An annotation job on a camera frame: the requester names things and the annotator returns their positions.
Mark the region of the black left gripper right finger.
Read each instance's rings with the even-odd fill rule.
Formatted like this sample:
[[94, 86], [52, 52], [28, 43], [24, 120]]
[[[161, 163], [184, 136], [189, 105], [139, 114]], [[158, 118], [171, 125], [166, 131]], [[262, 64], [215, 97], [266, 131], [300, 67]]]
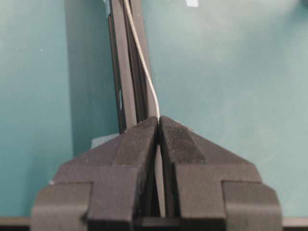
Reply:
[[280, 231], [276, 192], [257, 167], [173, 119], [159, 120], [166, 215], [183, 231]]

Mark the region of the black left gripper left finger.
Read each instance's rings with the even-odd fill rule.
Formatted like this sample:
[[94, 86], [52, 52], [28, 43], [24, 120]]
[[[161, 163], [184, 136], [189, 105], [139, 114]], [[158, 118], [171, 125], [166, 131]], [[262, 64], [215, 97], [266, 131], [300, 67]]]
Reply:
[[62, 164], [39, 191], [33, 231], [131, 231], [154, 160], [152, 116]]

